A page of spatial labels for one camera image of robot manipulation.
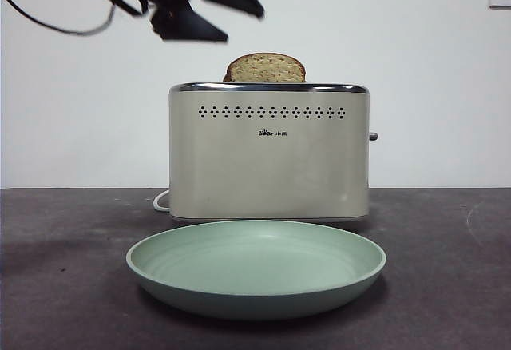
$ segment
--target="gray table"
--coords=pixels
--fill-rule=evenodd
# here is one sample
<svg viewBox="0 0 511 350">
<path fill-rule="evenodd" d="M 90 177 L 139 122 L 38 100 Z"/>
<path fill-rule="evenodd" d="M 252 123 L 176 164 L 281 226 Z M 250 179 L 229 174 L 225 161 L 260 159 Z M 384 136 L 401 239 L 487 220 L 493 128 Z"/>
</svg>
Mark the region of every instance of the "gray table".
<svg viewBox="0 0 511 350">
<path fill-rule="evenodd" d="M 372 189 L 357 232 L 382 276 L 350 304 L 269 323 L 170 308 L 125 266 L 141 238 L 177 226 L 158 189 L 2 191 L 2 348 L 511 348 L 511 189 Z"/>
</svg>

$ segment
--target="toaster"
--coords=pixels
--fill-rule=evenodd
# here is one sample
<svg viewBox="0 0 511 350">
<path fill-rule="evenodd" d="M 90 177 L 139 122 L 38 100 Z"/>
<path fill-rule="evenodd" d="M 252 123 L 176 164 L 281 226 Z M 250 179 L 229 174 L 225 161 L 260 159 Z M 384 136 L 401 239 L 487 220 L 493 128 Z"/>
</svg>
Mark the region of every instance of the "toaster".
<svg viewBox="0 0 511 350">
<path fill-rule="evenodd" d="M 369 211 L 369 91 L 196 82 L 169 94 L 171 217 L 344 221 Z"/>
</svg>

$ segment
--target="white cable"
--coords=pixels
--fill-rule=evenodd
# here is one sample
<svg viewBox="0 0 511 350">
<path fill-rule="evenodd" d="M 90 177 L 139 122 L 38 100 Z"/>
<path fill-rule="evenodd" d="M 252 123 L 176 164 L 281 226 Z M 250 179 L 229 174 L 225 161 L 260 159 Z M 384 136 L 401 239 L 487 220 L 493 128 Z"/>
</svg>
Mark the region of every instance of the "white cable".
<svg viewBox="0 0 511 350">
<path fill-rule="evenodd" d="M 163 197 L 163 196 L 166 196 L 168 194 L 168 190 L 165 190 L 164 192 L 161 192 L 160 194 L 158 194 L 154 200 L 153 200 L 153 208 L 157 211 L 157 212 L 166 212 L 168 213 L 170 211 L 170 208 L 165 208 L 164 206 L 160 206 L 160 204 L 158 203 L 158 201 Z"/>
</svg>

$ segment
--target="plate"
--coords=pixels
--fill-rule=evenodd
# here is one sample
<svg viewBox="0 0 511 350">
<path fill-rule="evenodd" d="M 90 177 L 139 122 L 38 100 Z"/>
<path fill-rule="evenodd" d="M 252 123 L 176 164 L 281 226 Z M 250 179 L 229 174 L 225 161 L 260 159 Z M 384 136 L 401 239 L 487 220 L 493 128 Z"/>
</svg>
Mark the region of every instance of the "plate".
<svg viewBox="0 0 511 350">
<path fill-rule="evenodd" d="M 126 261 L 142 288 L 175 308 L 229 320 L 282 320 L 353 300 L 376 280 L 386 256 L 345 230 L 248 220 L 147 237 Z"/>
</svg>

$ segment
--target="white wall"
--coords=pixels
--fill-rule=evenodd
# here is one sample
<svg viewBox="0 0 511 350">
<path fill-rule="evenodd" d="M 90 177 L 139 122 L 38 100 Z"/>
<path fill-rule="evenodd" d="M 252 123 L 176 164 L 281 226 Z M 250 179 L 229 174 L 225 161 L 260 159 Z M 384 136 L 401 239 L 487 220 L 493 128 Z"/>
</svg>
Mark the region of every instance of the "white wall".
<svg viewBox="0 0 511 350">
<path fill-rule="evenodd" d="M 109 6 L 15 1 L 69 28 Z M 2 0 L 2 186 L 166 186 L 168 88 L 262 50 L 296 56 L 309 82 L 370 89 L 372 186 L 511 186 L 511 10 L 487 1 L 261 0 L 259 22 L 193 0 L 222 45 L 162 42 L 120 11 L 101 35 L 65 36 Z"/>
</svg>

